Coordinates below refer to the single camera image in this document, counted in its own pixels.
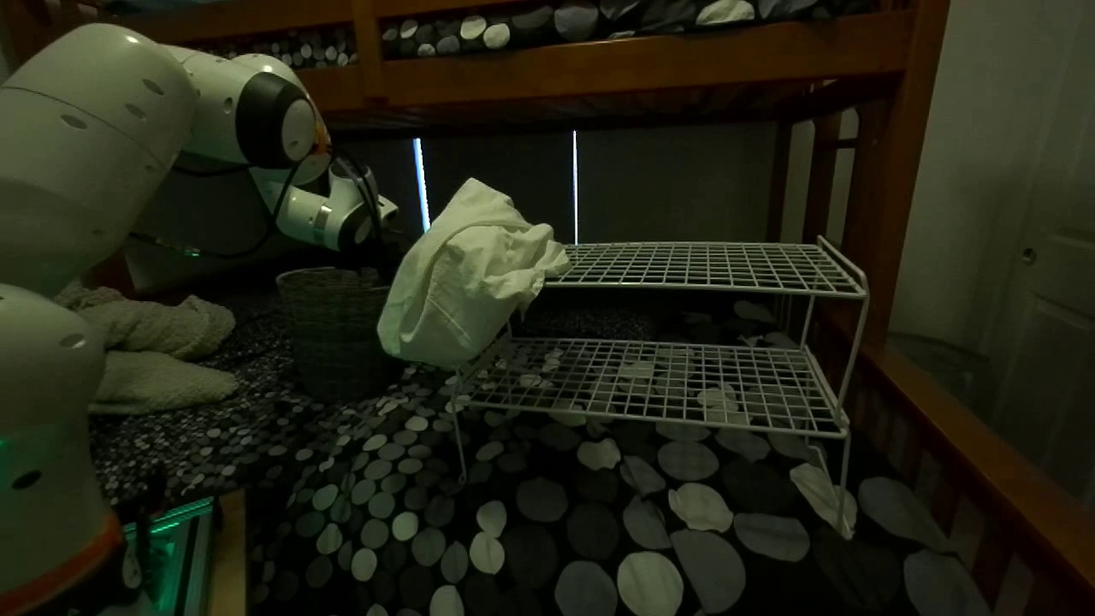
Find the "wire shoe rack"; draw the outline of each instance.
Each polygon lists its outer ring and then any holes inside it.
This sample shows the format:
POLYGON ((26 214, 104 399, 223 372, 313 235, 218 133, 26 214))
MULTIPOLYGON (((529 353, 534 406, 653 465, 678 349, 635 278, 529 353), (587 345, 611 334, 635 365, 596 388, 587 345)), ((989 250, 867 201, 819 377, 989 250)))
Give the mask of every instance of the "wire shoe rack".
POLYGON ((462 372, 472 406, 829 439, 843 445, 836 485, 846 489, 853 430, 843 404, 870 312, 867 274, 846 254, 824 235, 819 242, 582 242, 569 254, 571 268, 546 278, 546 287, 803 296, 801 339, 790 345, 707 345, 503 334, 462 372), (860 308, 836 384, 807 349, 819 296, 860 308))

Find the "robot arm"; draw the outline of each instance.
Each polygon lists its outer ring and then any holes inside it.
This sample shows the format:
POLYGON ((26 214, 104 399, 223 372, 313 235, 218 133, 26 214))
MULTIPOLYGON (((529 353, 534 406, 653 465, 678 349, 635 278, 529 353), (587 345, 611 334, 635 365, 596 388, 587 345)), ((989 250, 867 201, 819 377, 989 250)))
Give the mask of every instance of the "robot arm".
POLYGON ((107 261, 181 150, 248 165, 285 235, 348 250, 375 226, 381 198, 333 170, 333 137, 278 57, 86 23, 0 84, 0 124, 0 280, 39 294, 107 261))
POLYGON ((333 133, 313 100, 280 57, 218 57, 172 44, 167 51, 198 94, 185 150, 248 165, 254 185, 285 235, 355 250, 393 212, 370 177, 333 157, 333 133))
POLYGON ((278 229, 333 250, 375 229, 381 198, 286 64, 108 23, 16 69, 0 133, 0 611, 25 611, 120 543, 86 426, 104 342, 52 296, 131 235, 178 150, 248 165, 278 229))

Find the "wooden post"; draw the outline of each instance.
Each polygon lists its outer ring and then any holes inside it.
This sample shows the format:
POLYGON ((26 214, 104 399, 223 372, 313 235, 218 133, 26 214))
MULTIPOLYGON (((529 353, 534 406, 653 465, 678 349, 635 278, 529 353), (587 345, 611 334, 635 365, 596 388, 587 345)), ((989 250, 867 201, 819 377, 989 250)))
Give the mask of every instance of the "wooden post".
POLYGON ((980 556, 970 562, 970 579, 980 582, 989 607, 997 607, 1000 599, 1008 562, 1012 562, 1012 537, 1006 535, 1004 524, 986 520, 980 556))
POLYGON ((918 0, 912 9, 902 80, 886 104, 860 110, 846 254, 867 271, 874 287, 867 345, 879 345, 888 328, 949 0, 918 0))
POLYGON ((353 0, 355 64, 367 100, 383 100, 383 44, 373 0, 353 0))
POLYGON ((786 124, 786 118, 781 118, 781 126, 775 126, 774 188, 771 188, 771 205, 767 205, 767 238, 774 238, 774 242, 782 232, 790 126, 795 124, 786 124))
POLYGON ((52 17, 47 17, 44 2, 35 2, 35 0, 4 0, 0 2, 0 44, 9 57, 9 69, 26 61, 47 41, 52 41, 52 17))
POLYGON ((807 214, 801 226, 803 242, 814 242, 829 229, 837 137, 843 137, 843 113, 814 118, 807 214))

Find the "wooden bed frame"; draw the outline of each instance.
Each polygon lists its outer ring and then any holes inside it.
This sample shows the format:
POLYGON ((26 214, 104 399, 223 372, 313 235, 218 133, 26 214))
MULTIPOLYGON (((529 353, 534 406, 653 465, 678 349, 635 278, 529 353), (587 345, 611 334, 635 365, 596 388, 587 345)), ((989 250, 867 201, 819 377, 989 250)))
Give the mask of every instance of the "wooden bed frame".
MULTIPOLYGON (((989 602, 1035 616, 1095 611, 1091 520, 969 406, 886 349, 949 0, 879 0, 870 12, 820 23, 554 44, 494 57, 383 57, 381 51, 385 20, 520 2, 534 0, 227 0, 124 17, 124 23, 198 49, 348 23, 359 61, 300 72, 326 116, 348 131, 775 118, 774 232, 782 214, 790 124, 811 118, 803 235, 819 235, 829 223, 836 154, 855 150, 843 250, 874 283, 867 345, 847 397, 855 426, 919 485, 935 515, 964 537, 960 554, 989 602), (855 140, 837 137, 843 110, 860 110, 855 140)), ((5 23, 0 32, 13 57, 35 55, 77 20, 86 12, 74 0, 61 0, 57 9, 44 9, 44 0, 0 2, 0 23, 5 23)), ((837 321, 820 332, 836 349, 846 345, 837 321)))

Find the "wooden rail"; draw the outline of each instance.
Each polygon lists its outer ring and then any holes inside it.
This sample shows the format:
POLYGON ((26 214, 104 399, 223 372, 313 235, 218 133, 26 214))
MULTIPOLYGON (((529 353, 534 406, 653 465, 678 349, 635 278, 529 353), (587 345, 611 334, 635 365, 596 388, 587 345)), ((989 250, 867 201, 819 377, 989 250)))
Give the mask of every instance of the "wooden rail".
POLYGON ((546 44, 486 57, 383 61, 393 105, 520 104, 561 94, 899 76, 910 9, 718 33, 546 44))
POLYGON ((423 17, 423 12, 472 12, 472 9, 520 9, 538 5, 538 0, 373 0, 381 20, 423 17))
MULTIPOLYGON (((846 334, 829 332, 820 349, 837 349, 836 339, 846 334)), ((964 535, 964 563, 989 607, 1031 616, 1095 611, 1091 515, 926 372, 899 353, 867 349, 847 413, 919 485, 954 543, 964 535)))
POLYGON ((232 0, 189 9, 108 17, 156 41, 206 44, 270 32, 353 23, 348 0, 232 0))

